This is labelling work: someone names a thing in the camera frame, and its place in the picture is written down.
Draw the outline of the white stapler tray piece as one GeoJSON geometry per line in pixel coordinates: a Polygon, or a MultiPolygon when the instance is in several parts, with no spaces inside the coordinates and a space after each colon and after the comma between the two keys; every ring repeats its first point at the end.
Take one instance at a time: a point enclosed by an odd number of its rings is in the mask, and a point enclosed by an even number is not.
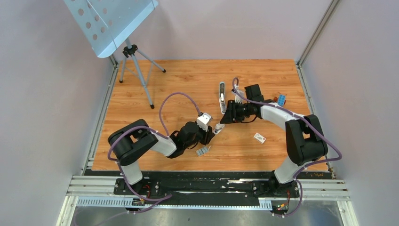
{"type": "Polygon", "coordinates": [[[216,124],[215,128],[213,130],[213,133],[215,135],[219,134],[224,129],[224,127],[225,127],[225,124],[220,124],[220,123],[216,124]]]}

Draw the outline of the white staple tray with staples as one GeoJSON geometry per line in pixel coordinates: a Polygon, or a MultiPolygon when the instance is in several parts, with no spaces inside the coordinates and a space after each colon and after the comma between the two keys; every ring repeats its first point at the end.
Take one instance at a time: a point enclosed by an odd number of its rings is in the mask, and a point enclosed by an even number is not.
{"type": "Polygon", "coordinates": [[[206,147],[206,146],[204,146],[204,147],[202,147],[201,149],[199,149],[199,150],[196,151],[196,155],[197,155],[198,157],[201,157],[201,156],[203,156],[204,154],[206,154],[206,153],[208,153],[208,152],[209,152],[209,148],[206,147]]]}

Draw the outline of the small white staple box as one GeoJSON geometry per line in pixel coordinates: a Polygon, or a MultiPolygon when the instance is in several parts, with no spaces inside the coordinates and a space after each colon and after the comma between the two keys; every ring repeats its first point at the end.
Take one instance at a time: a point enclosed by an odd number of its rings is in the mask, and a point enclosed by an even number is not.
{"type": "Polygon", "coordinates": [[[254,139],[256,139],[261,144],[263,144],[266,141],[266,138],[259,133],[255,133],[254,139]]]}

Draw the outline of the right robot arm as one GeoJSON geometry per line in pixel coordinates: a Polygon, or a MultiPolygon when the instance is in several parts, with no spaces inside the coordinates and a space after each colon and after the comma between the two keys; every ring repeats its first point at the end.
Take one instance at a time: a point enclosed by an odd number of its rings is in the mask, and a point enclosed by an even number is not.
{"type": "Polygon", "coordinates": [[[274,170],[268,184],[272,195],[282,196],[301,167],[328,153],[327,144],[321,138],[323,132],[319,119],[313,114],[295,114],[272,100],[265,100],[257,84],[245,87],[244,92],[234,84],[232,92],[235,99],[227,102],[220,124],[243,123],[245,118],[254,115],[285,131],[287,158],[274,170]]]}

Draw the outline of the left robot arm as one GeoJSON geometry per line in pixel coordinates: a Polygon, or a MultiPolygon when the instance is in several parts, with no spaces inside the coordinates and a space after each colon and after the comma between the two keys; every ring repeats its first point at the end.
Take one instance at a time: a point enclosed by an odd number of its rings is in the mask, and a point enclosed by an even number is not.
{"type": "Polygon", "coordinates": [[[208,145],[214,136],[211,126],[204,128],[189,121],[166,137],[150,128],[145,120],[139,119],[112,133],[108,143],[125,176],[126,189],[132,194],[140,194],[144,181],[138,160],[146,152],[152,150],[173,159],[197,144],[208,145]]]}

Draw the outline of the light blue white stapler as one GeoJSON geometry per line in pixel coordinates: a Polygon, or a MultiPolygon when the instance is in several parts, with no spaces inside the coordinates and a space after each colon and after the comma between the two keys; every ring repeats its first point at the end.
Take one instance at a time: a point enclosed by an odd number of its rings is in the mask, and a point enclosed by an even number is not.
{"type": "Polygon", "coordinates": [[[225,103],[225,82],[222,81],[219,83],[219,105],[222,114],[226,112],[226,103],[225,103]]]}

